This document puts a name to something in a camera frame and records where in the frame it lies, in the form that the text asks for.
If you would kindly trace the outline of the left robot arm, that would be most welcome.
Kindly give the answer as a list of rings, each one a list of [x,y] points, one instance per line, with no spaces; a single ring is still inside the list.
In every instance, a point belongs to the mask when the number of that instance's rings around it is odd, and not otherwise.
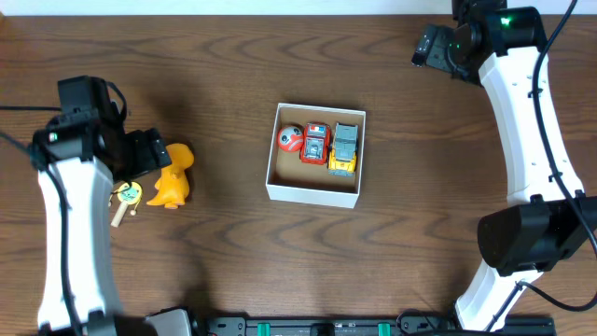
[[[47,228],[47,266],[37,313],[42,335],[77,335],[91,319],[122,312],[110,252],[109,198],[129,182],[170,164],[157,129],[123,132],[79,125],[35,132]]]

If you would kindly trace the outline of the orange dinosaur toy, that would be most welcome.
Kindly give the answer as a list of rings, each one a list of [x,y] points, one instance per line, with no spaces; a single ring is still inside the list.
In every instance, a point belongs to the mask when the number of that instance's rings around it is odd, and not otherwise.
[[[192,166],[195,158],[185,144],[170,144],[166,150],[172,163],[160,170],[160,178],[154,185],[157,194],[146,204],[177,209],[186,203],[186,197],[190,193],[186,169]]]

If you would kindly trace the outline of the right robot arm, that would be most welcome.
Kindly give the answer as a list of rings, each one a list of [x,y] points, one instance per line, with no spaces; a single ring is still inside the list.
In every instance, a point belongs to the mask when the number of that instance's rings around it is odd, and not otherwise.
[[[543,318],[509,312],[558,262],[596,241],[596,201],[570,162],[551,97],[547,34],[534,7],[500,0],[452,3],[455,27],[428,25],[416,66],[482,87],[490,100],[507,168],[507,207],[478,224],[481,263],[432,335],[548,335]]]

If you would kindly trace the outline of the red ball toy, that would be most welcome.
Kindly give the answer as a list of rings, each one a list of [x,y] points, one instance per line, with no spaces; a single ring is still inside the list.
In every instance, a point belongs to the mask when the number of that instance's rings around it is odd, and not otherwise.
[[[277,134],[277,145],[285,152],[298,152],[302,149],[303,143],[304,135],[299,126],[284,126]]]

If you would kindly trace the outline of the red toy car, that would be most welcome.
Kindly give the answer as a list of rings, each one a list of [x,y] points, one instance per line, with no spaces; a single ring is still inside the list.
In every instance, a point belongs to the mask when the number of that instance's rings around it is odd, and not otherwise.
[[[304,144],[299,153],[303,163],[325,165],[330,146],[330,126],[321,122],[308,122],[304,128]]]

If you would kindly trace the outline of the yellow grey dump truck toy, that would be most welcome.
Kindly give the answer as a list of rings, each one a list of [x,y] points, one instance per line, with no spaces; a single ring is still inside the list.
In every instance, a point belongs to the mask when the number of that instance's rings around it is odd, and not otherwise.
[[[357,125],[337,123],[327,170],[331,175],[353,176],[357,163]]]

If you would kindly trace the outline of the small rattle drum toy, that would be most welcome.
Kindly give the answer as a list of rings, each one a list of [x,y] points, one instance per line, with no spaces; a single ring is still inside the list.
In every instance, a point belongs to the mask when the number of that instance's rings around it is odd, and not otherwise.
[[[110,225],[117,228],[126,214],[134,217],[137,215],[137,207],[142,201],[143,189],[137,182],[123,183],[110,195],[108,205],[112,205],[112,198],[116,196],[119,201],[118,209],[114,214]]]

